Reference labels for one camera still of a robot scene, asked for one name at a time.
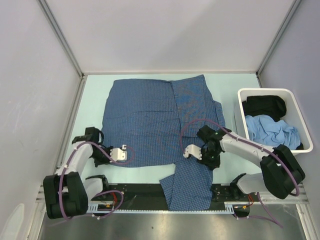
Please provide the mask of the blue plaid long sleeve shirt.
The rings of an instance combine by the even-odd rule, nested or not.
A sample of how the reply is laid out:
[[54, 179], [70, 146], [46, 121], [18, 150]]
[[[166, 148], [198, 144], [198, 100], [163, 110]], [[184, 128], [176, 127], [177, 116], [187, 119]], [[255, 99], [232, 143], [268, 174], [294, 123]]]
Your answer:
[[203, 75], [173, 81], [118, 79], [106, 100], [102, 118], [104, 145], [133, 148], [130, 168], [170, 165], [174, 174], [161, 179], [168, 208], [182, 210], [186, 200], [196, 208], [208, 207], [213, 171], [183, 148], [203, 146], [197, 132], [226, 125], [220, 102], [213, 99]]

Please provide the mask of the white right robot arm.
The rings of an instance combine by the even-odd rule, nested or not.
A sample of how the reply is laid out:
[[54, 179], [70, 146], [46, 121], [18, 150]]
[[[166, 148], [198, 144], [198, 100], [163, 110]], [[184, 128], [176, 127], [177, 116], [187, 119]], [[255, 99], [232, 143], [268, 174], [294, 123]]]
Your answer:
[[242, 201], [250, 193], [264, 191], [282, 200], [299, 196], [299, 184], [306, 175], [287, 146], [258, 144], [230, 129], [213, 130], [207, 125], [198, 130], [197, 136], [204, 145], [197, 150], [196, 159], [211, 171], [220, 167], [222, 153], [237, 155], [260, 168], [260, 173], [243, 173], [233, 181], [230, 194], [235, 200]]

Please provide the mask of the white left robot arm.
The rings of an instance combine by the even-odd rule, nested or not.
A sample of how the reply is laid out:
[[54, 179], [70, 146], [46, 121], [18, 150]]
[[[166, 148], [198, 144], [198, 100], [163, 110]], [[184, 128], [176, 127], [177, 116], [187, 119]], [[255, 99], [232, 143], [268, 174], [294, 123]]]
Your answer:
[[108, 162], [108, 158], [97, 148], [101, 147], [107, 153], [111, 148], [102, 145], [103, 133], [95, 127], [87, 127], [84, 135], [76, 136], [71, 145], [73, 151], [70, 157], [43, 180], [46, 213], [49, 219], [69, 220], [75, 216], [87, 213], [89, 201], [95, 196], [105, 200], [110, 196], [111, 188], [105, 175], [93, 175], [85, 180], [81, 174], [89, 159], [94, 159], [94, 165]]

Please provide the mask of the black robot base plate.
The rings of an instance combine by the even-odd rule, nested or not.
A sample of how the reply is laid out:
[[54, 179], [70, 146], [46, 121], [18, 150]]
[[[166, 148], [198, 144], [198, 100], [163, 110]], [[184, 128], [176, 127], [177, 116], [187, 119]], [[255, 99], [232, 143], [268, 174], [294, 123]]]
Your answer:
[[190, 202], [183, 200], [186, 204], [182, 210], [170, 210], [165, 193], [160, 184], [112, 184], [111, 190], [122, 190], [124, 200], [121, 196], [112, 193], [93, 198], [89, 203], [87, 214], [93, 216], [104, 216], [109, 214], [116, 207], [116, 213], [217, 213], [217, 214], [237, 214], [245, 217], [250, 212], [253, 204], [258, 204], [259, 200], [255, 193], [241, 193], [234, 186], [223, 184], [212, 184], [212, 197], [208, 207], [196, 208]]

